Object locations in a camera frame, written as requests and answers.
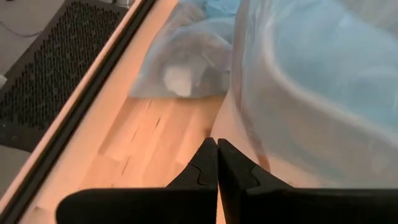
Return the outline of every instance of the black plastic piece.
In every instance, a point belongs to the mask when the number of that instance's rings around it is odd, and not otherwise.
[[[101,61],[93,78],[88,82],[87,86],[62,121],[60,127],[52,136],[40,157],[35,161],[35,164],[3,210],[2,214],[0,214],[1,224],[18,223],[19,219],[23,216],[27,206],[36,195],[36,192],[56,163],[59,155],[63,152],[81,119],[83,119],[85,113],[90,108],[112,69],[122,56],[124,49],[155,2],[156,0],[145,0],[137,6],[134,14],[128,20],[115,43]]]
[[[60,203],[57,223],[215,223],[217,173],[209,138],[166,188],[84,190]]]
[[[232,223],[398,223],[398,190],[295,189],[227,140],[218,141],[220,194]]]
[[[5,74],[0,144],[32,152],[127,9],[68,0]]]

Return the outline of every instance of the wooden board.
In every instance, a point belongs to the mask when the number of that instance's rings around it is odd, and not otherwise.
[[[140,100],[127,96],[151,40],[176,2],[155,4],[21,223],[55,223],[59,201],[78,190],[166,186],[210,135],[223,97]]]

